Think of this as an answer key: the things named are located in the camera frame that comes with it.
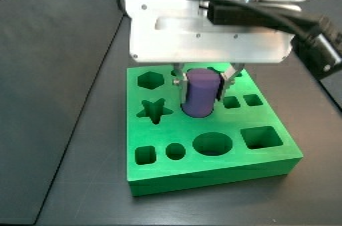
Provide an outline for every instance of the oval hole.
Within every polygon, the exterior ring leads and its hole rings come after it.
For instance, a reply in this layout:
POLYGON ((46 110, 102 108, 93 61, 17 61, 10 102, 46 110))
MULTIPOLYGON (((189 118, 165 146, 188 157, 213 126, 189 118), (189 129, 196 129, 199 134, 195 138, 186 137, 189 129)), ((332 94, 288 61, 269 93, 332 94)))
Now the oval hole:
POLYGON ((178 143, 172 143, 165 148, 165 155, 172 160, 178 160, 185 156, 185 148, 178 143))
POLYGON ((204 156, 220 156, 231 150, 232 141, 225 134, 212 132, 199 135, 192 146, 204 156))

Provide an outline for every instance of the green shape sorter block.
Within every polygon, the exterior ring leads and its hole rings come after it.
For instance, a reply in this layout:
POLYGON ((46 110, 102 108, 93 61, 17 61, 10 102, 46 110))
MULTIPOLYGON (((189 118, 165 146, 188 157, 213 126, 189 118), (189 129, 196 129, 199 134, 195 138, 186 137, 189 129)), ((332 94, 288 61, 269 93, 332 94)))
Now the green shape sorter block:
MULTIPOLYGON (((185 69, 227 64, 186 64, 185 69)), ((133 196, 287 174, 303 154, 245 71, 205 118, 180 108, 170 66, 126 70, 126 179, 133 196)))

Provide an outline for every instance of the rectangular hole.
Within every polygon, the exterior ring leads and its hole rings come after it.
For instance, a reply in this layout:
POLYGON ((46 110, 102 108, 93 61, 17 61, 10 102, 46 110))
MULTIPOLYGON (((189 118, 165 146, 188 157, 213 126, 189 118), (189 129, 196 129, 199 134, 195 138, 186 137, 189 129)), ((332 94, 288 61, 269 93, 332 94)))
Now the rectangular hole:
POLYGON ((255 127, 240 131, 248 149, 261 149, 283 145, 271 126, 255 127))
POLYGON ((243 99, 248 106, 260 106, 263 105, 261 100, 256 94, 243 95, 243 99))
POLYGON ((224 97, 223 105, 224 105, 225 109, 235 109, 235 108, 240 107, 240 103, 239 103, 237 98, 235 96, 224 97))
POLYGON ((134 150, 134 162, 137 165, 152 164, 156 161, 154 147, 144 146, 134 150))

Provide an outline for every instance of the purple cylinder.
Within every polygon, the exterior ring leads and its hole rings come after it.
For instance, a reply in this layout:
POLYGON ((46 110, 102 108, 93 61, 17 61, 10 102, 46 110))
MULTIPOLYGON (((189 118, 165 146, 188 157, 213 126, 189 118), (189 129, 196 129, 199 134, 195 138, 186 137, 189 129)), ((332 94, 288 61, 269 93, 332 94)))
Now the purple cylinder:
POLYGON ((220 76, 212 70, 193 69, 186 72, 186 78, 186 100, 181 108, 189 117, 204 118, 213 109, 220 76))

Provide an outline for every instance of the black table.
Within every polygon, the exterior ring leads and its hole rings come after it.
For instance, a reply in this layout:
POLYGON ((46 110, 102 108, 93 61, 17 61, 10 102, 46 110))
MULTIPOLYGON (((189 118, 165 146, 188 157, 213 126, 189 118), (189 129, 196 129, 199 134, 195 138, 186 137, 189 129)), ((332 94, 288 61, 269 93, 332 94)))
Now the black table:
MULTIPOLYGON (((342 0, 305 11, 342 29, 342 0)), ((125 181, 125 68, 129 20, 120 25, 40 214, 40 225, 342 224, 340 112, 295 56, 248 65, 304 154, 287 176, 132 198, 125 181)))

